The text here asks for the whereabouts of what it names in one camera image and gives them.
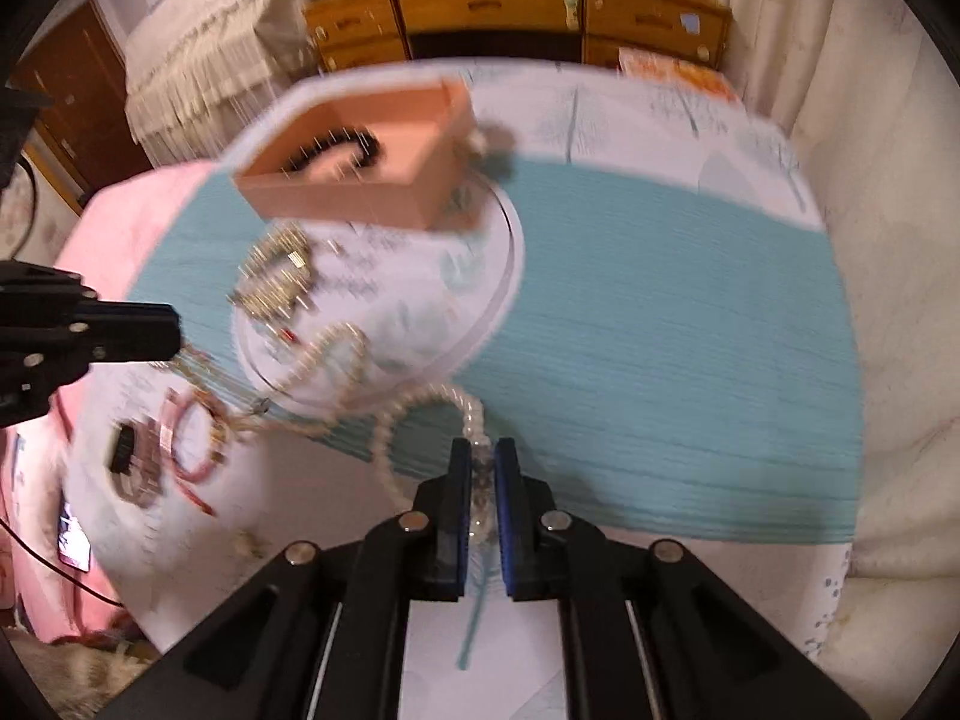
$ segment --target teal tablecloth stripe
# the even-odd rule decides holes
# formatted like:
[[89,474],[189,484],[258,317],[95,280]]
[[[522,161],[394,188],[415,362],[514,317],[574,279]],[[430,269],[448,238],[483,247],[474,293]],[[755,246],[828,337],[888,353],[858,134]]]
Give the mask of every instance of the teal tablecloth stripe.
[[[853,536],[860,390],[827,237],[635,177],[512,161],[526,271],[502,329],[457,380],[560,505],[598,524],[727,541]],[[241,375],[224,297],[263,230],[213,175],[131,299],[171,302]],[[459,420],[416,413],[397,469],[440,472]],[[330,443],[366,458],[370,420]]]

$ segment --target screw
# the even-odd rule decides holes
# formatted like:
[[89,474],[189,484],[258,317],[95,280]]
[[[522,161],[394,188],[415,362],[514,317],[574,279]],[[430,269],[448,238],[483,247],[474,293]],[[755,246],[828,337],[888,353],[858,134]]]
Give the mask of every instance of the screw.
[[548,531],[565,531],[573,524],[573,517],[566,512],[559,512],[554,509],[552,512],[546,512],[541,517],[541,525]]
[[683,560],[683,546],[677,541],[658,541],[654,544],[654,557],[661,562],[680,562]]
[[430,524],[430,517],[423,512],[406,512],[397,520],[400,527],[407,533],[422,531]]
[[290,565],[307,565],[317,557],[317,547],[309,541],[295,541],[283,553]]

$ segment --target white curtain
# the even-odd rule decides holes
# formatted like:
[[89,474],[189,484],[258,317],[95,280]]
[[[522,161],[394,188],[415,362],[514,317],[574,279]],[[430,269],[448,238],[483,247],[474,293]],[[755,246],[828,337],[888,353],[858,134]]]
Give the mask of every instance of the white curtain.
[[722,0],[725,73],[790,135],[864,389],[852,578],[820,664],[899,718],[960,629],[960,88],[902,0]]

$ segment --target open box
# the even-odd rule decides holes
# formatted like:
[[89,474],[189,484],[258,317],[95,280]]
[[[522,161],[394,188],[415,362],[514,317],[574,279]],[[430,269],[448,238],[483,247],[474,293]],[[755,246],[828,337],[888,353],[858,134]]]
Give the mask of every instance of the open box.
[[[323,169],[322,155],[304,170],[281,172],[302,146],[342,127],[366,128],[380,141],[374,165],[340,178]],[[460,183],[475,127],[462,79],[343,95],[296,117],[233,180],[262,218],[425,230]]]

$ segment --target phone screen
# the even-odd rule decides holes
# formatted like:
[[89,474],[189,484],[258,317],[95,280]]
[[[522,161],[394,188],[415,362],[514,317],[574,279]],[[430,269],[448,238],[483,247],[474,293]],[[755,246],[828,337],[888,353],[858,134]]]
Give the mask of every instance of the phone screen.
[[86,540],[86,533],[80,528],[77,517],[74,517],[65,499],[61,500],[56,549],[61,562],[80,571],[90,570],[90,542]]

